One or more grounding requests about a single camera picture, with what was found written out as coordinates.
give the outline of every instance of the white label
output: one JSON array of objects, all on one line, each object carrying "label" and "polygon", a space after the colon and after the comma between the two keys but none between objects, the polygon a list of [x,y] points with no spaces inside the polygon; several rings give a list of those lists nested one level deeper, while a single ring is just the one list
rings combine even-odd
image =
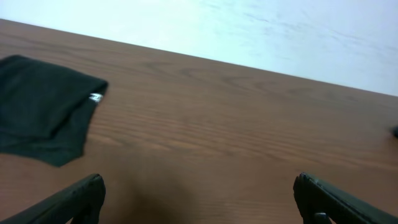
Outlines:
[{"label": "white label", "polygon": [[95,103],[99,103],[102,100],[102,95],[99,93],[92,93],[90,94],[89,99],[94,100]]}]

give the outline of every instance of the wood grain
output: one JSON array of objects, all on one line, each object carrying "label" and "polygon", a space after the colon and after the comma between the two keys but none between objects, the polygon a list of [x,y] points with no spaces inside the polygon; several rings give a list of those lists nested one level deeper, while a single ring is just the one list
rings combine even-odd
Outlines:
[{"label": "wood grain", "polygon": [[21,54],[109,81],[85,155],[0,154],[0,220],[90,173],[101,223],[300,223],[307,171],[398,215],[398,98],[0,20]]}]

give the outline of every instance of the black object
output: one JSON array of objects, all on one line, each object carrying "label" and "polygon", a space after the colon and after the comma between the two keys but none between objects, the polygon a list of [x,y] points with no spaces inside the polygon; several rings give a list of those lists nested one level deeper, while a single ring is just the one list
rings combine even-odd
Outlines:
[{"label": "black object", "polygon": [[398,138],[398,127],[394,127],[392,129],[392,134],[394,135],[395,138]]},{"label": "black object", "polygon": [[14,55],[0,60],[0,152],[62,166],[83,154],[106,81]]},{"label": "black object", "polygon": [[95,224],[105,199],[99,174],[91,174],[72,186],[10,217],[0,224]]},{"label": "black object", "polygon": [[294,199],[304,224],[388,224],[398,218],[340,190],[310,174],[301,173],[295,180]]}]

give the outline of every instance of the table top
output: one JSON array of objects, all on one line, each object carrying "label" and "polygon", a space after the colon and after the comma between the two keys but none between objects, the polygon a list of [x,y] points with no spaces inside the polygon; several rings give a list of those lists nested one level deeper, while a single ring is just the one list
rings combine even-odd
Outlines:
[{"label": "table top", "polygon": [[0,154],[0,220],[91,173],[100,223],[299,223],[301,171],[398,215],[398,98],[0,20],[0,57],[104,78],[85,155]]}]

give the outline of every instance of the black cloth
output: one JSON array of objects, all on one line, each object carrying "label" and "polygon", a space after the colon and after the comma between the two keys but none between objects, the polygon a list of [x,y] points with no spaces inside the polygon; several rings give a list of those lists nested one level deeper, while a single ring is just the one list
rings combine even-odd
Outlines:
[{"label": "black cloth", "polygon": [[0,152],[62,166],[83,154],[106,81],[14,55],[0,60]]}]

